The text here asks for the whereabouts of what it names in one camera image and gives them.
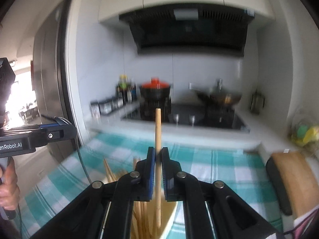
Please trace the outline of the person's left hand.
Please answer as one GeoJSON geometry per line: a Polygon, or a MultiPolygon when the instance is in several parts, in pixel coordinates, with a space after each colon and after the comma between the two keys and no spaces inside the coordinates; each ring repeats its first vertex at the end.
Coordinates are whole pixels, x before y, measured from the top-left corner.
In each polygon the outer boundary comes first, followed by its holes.
{"type": "Polygon", "coordinates": [[[13,158],[8,159],[6,170],[1,168],[1,207],[5,210],[16,210],[20,201],[20,189],[17,184],[18,177],[16,174],[15,162],[13,158]]]}

